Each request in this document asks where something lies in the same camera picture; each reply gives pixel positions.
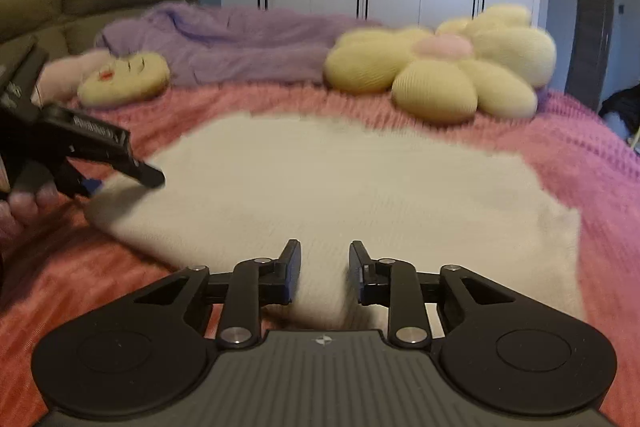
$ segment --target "pink bedspread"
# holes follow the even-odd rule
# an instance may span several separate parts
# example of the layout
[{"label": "pink bedspread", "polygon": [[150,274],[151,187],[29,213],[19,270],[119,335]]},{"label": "pink bedspread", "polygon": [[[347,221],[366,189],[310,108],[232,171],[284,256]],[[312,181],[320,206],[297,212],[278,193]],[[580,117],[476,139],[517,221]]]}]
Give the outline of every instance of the pink bedspread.
[{"label": "pink bedspread", "polygon": [[[377,128],[419,125],[395,110],[388,96],[353,98],[321,87],[271,84],[174,89],[99,116],[130,128],[135,152],[148,156],[198,124],[234,111],[344,116]],[[579,276],[588,320],[618,353],[618,377],[604,412],[622,426],[640,425],[640,160],[593,113],[558,93],[532,121],[478,116],[468,126],[424,131],[518,152],[546,190],[580,209]],[[95,166],[86,172],[106,175]],[[32,425],[46,410],[29,365],[34,344],[47,331],[166,273],[91,229],[72,205],[31,230],[8,264],[0,299],[0,426]]]}]

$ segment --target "flower-shaped pillow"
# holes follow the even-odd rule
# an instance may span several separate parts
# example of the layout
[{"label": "flower-shaped pillow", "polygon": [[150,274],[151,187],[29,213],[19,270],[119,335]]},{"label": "flower-shaped pillow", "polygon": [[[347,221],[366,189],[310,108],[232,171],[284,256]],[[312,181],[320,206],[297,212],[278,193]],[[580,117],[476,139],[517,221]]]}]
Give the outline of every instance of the flower-shaped pillow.
[{"label": "flower-shaped pillow", "polygon": [[337,42],[324,74],[352,94],[391,88],[398,107],[433,124],[462,123],[478,109],[530,118],[536,90],[556,67],[554,40],[530,24],[526,8],[498,5],[475,19],[447,21],[435,34],[420,27],[354,30]]}]

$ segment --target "cream knitted garment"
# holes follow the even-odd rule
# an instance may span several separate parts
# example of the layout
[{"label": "cream knitted garment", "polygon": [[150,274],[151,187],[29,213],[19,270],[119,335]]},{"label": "cream knitted garment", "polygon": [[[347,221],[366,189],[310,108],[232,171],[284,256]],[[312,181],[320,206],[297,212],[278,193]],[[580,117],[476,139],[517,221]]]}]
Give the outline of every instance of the cream knitted garment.
[{"label": "cream knitted garment", "polygon": [[519,156],[411,130],[235,114],[150,162],[164,171],[165,188],[148,191],[116,175],[88,219],[174,266],[206,264],[213,272],[277,257],[288,239],[299,239],[300,285],[286,309],[299,324],[386,327],[385,309],[354,301],[346,274],[355,239],[374,259],[431,272],[460,264],[584,317],[579,214],[546,194]]}]

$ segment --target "ribbed gray panel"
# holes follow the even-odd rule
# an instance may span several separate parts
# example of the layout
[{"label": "ribbed gray panel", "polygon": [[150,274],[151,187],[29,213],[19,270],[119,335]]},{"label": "ribbed gray panel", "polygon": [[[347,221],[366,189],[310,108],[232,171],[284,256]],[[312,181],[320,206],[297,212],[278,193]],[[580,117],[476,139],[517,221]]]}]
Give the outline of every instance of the ribbed gray panel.
[{"label": "ribbed gray panel", "polygon": [[[377,331],[271,331],[258,349],[225,353],[180,403],[112,427],[604,427],[596,412],[518,420],[452,391],[430,358]],[[52,414],[43,427],[94,427]]]}]

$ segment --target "brown wooden door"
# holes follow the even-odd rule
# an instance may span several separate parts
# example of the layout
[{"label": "brown wooden door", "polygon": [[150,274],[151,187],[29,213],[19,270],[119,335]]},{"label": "brown wooden door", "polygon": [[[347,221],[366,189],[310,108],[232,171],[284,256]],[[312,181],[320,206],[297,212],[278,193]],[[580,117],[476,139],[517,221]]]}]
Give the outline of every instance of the brown wooden door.
[{"label": "brown wooden door", "polygon": [[614,0],[578,0],[574,50],[565,91],[597,110],[609,60]]}]

